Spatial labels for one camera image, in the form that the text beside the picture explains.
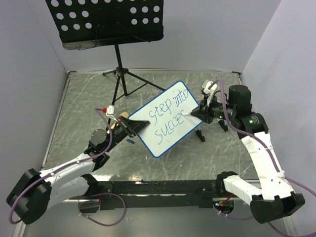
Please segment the blue framed whiteboard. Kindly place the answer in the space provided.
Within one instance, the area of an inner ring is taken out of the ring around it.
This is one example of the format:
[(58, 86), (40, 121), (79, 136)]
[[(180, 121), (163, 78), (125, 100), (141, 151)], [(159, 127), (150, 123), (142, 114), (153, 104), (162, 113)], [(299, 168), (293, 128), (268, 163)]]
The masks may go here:
[(198, 106), (198, 102), (179, 80), (129, 115), (132, 120), (148, 120), (139, 138), (155, 158), (161, 157), (180, 140), (202, 124), (193, 116), (183, 116)]

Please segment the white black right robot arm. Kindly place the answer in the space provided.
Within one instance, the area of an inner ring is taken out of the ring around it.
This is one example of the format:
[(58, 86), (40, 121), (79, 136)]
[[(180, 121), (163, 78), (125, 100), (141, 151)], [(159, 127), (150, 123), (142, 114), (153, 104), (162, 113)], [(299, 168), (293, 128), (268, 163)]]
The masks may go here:
[(216, 86), (211, 81), (202, 86), (203, 100), (190, 115), (207, 124), (219, 119), (222, 125), (236, 131), (251, 157), (261, 185), (257, 188), (235, 172), (223, 171), (216, 178), (216, 193), (242, 199), (260, 224), (292, 215), (305, 204), (305, 199), (302, 194), (295, 193), (286, 180), (265, 119), (252, 111), (250, 90), (244, 85), (230, 86), (227, 94), (221, 92), (222, 101), (219, 102), (215, 96)]

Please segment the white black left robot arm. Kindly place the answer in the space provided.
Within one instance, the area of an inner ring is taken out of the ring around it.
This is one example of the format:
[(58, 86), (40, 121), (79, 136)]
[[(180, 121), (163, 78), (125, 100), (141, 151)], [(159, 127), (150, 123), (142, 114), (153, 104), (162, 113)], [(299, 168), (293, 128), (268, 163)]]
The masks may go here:
[(106, 153), (127, 136), (134, 137), (150, 124), (147, 120), (131, 120), (119, 116), (108, 130), (95, 130), (87, 149), (78, 157), (57, 167), (24, 172), (8, 195), (11, 207), (9, 222), (15, 224), (16, 213), (24, 224), (38, 220), (49, 208), (74, 197), (93, 198), (98, 191), (98, 181), (92, 173), (110, 158)]

